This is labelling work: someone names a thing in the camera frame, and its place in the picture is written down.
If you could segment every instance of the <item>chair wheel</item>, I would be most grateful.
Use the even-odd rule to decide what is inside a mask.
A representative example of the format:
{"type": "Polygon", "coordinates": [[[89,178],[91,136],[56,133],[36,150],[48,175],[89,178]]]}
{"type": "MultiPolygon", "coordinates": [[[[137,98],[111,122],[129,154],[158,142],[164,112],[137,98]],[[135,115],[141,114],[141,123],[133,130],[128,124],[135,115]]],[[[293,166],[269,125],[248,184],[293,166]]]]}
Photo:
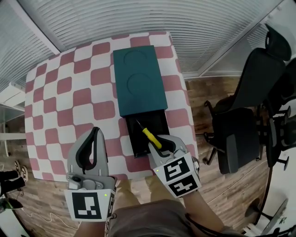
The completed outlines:
{"type": "Polygon", "coordinates": [[[204,158],[203,159],[203,163],[206,165],[208,163],[208,159],[207,158],[204,158]]]}

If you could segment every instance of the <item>sneaker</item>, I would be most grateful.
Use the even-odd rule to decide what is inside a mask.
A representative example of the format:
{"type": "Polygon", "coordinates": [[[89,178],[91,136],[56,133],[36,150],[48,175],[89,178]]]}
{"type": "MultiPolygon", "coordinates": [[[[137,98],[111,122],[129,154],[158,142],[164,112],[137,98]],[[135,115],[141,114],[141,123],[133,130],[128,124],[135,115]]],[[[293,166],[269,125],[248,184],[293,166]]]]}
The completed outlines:
{"type": "Polygon", "coordinates": [[[20,173],[20,176],[24,179],[25,182],[28,181],[29,176],[28,176],[28,169],[26,166],[22,167],[22,172],[20,173]]]}
{"type": "Polygon", "coordinates": [[[20,176],[20,164],[18,161],[14,162],[15,170],[17,171],[18,175],[20,176]]]}

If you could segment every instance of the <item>person's arm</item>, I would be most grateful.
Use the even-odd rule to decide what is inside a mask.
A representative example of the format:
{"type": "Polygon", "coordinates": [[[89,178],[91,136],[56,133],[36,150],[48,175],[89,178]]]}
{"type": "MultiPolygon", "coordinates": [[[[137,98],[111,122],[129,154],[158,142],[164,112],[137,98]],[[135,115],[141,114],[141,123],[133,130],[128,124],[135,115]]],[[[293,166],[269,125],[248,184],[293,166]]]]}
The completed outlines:
{"type": "MultiPolygon", "coordinates": [[[[185,209],[194,222],[217,232],[221,232],[224,229],[221,219],[212,211],[198,191],[183,196],[183,200],[185,209]]],[[[192,223],[191,228],[196,236],[207,236],[192,223]]]]}
{"type": "Polygon", "coordinates": [[[105,222],[81,222],[74,237],[104,237],[105,222]]]}

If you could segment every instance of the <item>person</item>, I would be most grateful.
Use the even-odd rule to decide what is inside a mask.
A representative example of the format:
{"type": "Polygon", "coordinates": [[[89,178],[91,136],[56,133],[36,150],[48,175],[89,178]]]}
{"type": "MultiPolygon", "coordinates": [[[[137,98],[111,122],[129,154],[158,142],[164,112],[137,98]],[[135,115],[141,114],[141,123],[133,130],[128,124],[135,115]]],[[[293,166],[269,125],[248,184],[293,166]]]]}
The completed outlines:
{"type": "MultiPolygon", "coordinates": [[[[129,180],[122,180],[117,187],[113,215],[109,220],[108,237],[205,237],[190,218],[217,232],[225,226],[211,210],[198,191],[183,196],[184,205],[175,199],[159,178],[145,178],[151,192],[151,202],[140,204],[132,193],[129,180]]],[[[81,222],[74,237],[103,237],[105,223],[81,222]]]]}
{"type": "Polygon", "coordinates": [[[28,169],[26,166],[20,166],[18,161],[14,162],[16,170],[0,171],[0,196],[3,194],[17,190],[25,186],[28,181],[28,169]]]}

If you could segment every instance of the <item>checkered tablecloth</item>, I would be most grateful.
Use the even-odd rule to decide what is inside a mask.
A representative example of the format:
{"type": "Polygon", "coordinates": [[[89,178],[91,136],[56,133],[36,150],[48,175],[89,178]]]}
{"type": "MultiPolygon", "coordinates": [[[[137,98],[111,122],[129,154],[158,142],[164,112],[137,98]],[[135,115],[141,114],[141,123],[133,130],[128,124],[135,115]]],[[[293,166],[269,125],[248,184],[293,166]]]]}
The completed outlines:
{"type": "Polygon", "coordinates": [[[169,32],[121,35],[52,56],[28,73],[25,131],[35,178],[66,181],[68,151],[93,126],[104,133],[111,175],[135,179],[153,174],[151,159],[133,157],[119,115],[113,63],[114,50],[144,45],[155,46],[169,132],[198,156],[186,86],[169,32]]]}

